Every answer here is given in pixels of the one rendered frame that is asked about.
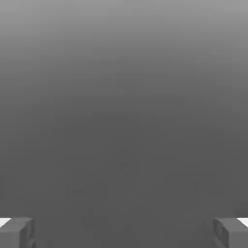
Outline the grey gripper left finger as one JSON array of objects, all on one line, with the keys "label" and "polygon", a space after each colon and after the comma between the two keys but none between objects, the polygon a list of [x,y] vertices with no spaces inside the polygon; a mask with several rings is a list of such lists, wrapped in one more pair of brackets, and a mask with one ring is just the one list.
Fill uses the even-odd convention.
[{"label": "grey gripper left finger", "polygon": [[0,248],[36,248],[35,219],[0,217]]}]

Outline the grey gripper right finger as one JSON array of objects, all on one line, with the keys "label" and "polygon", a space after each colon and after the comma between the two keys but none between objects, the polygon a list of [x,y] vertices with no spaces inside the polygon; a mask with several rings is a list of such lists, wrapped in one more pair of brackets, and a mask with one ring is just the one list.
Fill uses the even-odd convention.
[{"label": "grey gripper right finger", "polygon": [[248,248],[248,217],[214,218],[213,248]]}]

